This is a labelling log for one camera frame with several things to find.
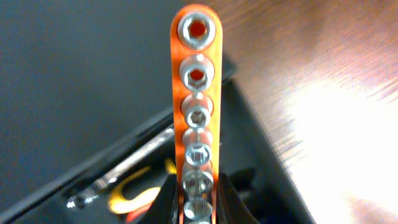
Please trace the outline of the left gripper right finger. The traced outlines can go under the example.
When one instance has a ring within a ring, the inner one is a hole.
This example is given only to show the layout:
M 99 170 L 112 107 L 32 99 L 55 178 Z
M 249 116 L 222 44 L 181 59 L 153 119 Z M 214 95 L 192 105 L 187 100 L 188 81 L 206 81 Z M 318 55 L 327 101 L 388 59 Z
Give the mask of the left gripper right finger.
M 259 224 L 239 198 L 226 174 L 219 174 L 216 188 L 216 224 Z

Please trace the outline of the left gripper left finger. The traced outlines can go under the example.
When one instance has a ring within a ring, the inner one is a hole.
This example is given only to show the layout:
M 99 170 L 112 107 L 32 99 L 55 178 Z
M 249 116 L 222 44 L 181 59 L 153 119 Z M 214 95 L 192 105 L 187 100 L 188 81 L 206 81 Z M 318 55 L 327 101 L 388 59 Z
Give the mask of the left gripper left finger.
M 139 224 L 177 224 L 178 206 L 177 175 L 170 174 Z

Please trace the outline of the red small cutting pliers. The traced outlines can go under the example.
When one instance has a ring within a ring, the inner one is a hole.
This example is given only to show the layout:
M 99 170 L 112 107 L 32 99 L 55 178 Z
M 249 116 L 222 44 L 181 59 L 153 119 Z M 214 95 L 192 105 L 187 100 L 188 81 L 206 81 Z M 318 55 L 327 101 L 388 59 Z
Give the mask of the red small cutting pliers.
M 144 206 L 141 206 L 141 207 L 129 212 L 126 217 L 125 223 L 131 223 L 133 221 L 136 221 L 142 214 L 146 213 L 148 211 L 148 209 L 150 209 L 151 205 L 152 205 L 151 203 L 148 203 Z

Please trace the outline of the black gift box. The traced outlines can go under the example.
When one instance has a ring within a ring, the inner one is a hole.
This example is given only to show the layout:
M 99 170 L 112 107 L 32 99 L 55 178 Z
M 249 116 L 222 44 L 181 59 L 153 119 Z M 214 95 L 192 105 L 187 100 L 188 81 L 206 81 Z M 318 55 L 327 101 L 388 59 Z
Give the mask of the black gift box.
M 1 222 L 124 223 L 71 196 L 172 123 L 181 1 L 1 2 Z

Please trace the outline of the yellow black stubby screwdriver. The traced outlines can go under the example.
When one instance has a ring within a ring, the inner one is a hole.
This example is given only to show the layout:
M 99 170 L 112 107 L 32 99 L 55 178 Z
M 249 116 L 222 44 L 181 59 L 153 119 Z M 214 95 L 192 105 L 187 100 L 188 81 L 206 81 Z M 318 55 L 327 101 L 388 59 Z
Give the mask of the yellow black stubby screwdriver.
M 170 174 L 176 174 L 176 171 L 172 159 L 139 169 L 109 193 L 109 211 L 120 215 L 138 211 L 151 204 L 158 196 L 166 178 Z

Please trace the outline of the chrome blue ratchet wrench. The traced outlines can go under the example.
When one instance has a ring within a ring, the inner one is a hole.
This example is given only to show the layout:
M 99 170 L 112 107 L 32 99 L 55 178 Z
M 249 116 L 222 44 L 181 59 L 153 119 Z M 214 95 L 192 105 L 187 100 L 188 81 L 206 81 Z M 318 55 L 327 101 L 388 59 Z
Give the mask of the chrome blue ratchet wrench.
M 159 134 L 156 134 L 152 139 L 133 152 L 130 156 L 125 158 L 110 171 L 93 181 L 89 186 L 71 196 L 66 203 L 68 209 L 82 209 L 91 204 L 97 199 L 98 192 L 107 189 L 111 184 L 115 183 L 123 174 L 132 169 L 138 163 L 149 157 L 167 141 L 171 140 L 175 135 L 174 125 L 170 125 Z

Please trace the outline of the orange socket bit holder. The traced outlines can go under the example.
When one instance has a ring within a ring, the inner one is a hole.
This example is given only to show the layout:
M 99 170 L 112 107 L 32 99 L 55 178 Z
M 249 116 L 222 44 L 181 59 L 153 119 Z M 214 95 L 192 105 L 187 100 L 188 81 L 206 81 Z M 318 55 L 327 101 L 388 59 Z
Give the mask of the orange socket bit holder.
M 223 27 L 190 4 L 170 28 L 178 223 L 216 223 L 220 163 Z

